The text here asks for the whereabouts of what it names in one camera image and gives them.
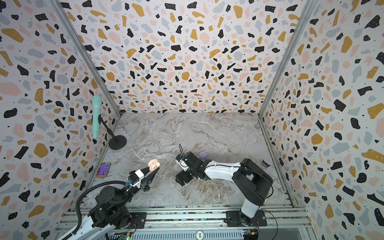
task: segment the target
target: back wall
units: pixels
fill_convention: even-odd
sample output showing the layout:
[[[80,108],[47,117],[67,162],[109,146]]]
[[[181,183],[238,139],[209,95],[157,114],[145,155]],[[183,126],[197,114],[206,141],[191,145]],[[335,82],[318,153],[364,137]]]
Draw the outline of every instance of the back wall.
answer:
[[[95,1],[65,12],[125,112],[258,112],[306,1]]]

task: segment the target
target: purple round object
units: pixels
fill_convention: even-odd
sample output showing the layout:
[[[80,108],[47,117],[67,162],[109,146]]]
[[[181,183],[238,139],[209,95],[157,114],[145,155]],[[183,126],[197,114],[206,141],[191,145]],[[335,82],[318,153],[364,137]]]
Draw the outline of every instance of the purple round object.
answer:
[[[199,153],[199,157],[200,157],[201,160],[204,160],[204,159],[207,158],[207,153],[202,151],[202,152]]]

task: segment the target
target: robotic arm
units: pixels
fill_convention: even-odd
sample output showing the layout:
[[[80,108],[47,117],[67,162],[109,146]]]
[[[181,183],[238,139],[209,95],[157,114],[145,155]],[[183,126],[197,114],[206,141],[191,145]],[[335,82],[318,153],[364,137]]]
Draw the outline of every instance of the robotic arm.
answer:
[[[256,221],[257,211],[264,204],[272,187],[272,178],[250,159],[237,163],[219,163],[212,160],[202,161],[193,153],[179,154],[176,163],[183,171],[176,175],[176,182],[181,186],[193,178],[224,179],[234,182],[245,196],[244,203],[237,216],[226,219],[228,225],[252,226]]]
[[[129,173],[128,182],[110,181],[98,184],[80,195],[76,202],[76,213],[78,215],[78,225],[73,227],[68,233],[58,240],[85,240],[97,239],[100,236],[112,231],[115,228],[132,228],[135,222],[135,228],[142,228],[139,224],[144,225],[139,219],[145,219],[146,213],[135,213],[132,215],[125,204],[130,202],[133,196],[141,189],[144,192],[151,188],[152,183],[159,168],[153,172],[149,167],[132,171]],[[80,203],[84,196],[92,190],[109,184],[122,184],[123,188],[119,189],[113,186],[104,187],[99,195],[95,197],[96,206],[91,209],[88,215],[82,219],[80,214]]]

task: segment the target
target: side wall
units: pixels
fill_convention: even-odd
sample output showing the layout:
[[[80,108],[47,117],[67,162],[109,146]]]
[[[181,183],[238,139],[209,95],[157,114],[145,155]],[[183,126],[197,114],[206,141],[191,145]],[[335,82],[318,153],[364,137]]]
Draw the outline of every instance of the side wall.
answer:
[[[318,239],[383,239],[384,1],[321,1],[261,115]]]
[[[104,148],[91,125],[101,92],[46,1],[1,7],[0,239],[50,239]]]
[[[306,3],[64,2],[118,107],[143,113],[258,112]]]

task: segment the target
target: metal corner post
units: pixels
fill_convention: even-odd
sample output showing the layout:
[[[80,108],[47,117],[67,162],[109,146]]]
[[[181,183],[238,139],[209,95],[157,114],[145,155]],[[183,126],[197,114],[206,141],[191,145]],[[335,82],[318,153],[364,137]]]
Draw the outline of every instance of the metal corner post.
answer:
[[[262,107],[259,111],[259,116],[263,116],[268,108],[268,103],[271,101],[272,96],[275,92],[275,88],[277,87],[281,76],[283,75],[283,72],[289,62],[289,58],[292,55],[293,51],[296,49],[297,44],[299,43],[300,37],[302,36],[305,27],[307,26],[307,23],[309,22],[309,19],[311,18],[313,9],[315,8],[317,2],[319,0],[307,0],[304,6],[303,13],[300,16],[300,20],[297,24],[297,27],[295,29],[295,32],[292,36],[292,39],[288,45],[288,48],[283,56],[283,59],[281,60],[281,64],[279,68],[277,69],[276,75],[272,80],[271,85],[269,86],[269,90],[265,96],[264,102]]]
[[[111,109],[113,109],[116,116],[118,116],[118,118],[120,118],[120,116],[121,116],[120,110],[117,108],[117,105],[116,105],[114,99],[112,98],[111,94],[109,93],[107,86],[104,84],[99,72],[96,70],[96,68],[95,68],[95,66],[91,60],[91,57],[87,54],[83,44],[81,43],[80,39],[78,38],[78,34],[76,33],[76,30],[74,29],[73,25],[69,21],[65,11],[61,7],[60,1],[59,0],[48,0],[48,2],[50,3],[51,8],[53,9],[53,11],[57,15],[57,17],[59,18],[59,22],[62,24],[62,26],[65,29],[65,31],[67,32],[69,38],[72,40],[75,48],[79,52],[85,65],[88,67],[89,71],[91,72],[91,74],[95,78],[96,83],[100,87],[101,92],[103,93],[105,98],[107,99],[109,106],[111,107]]]

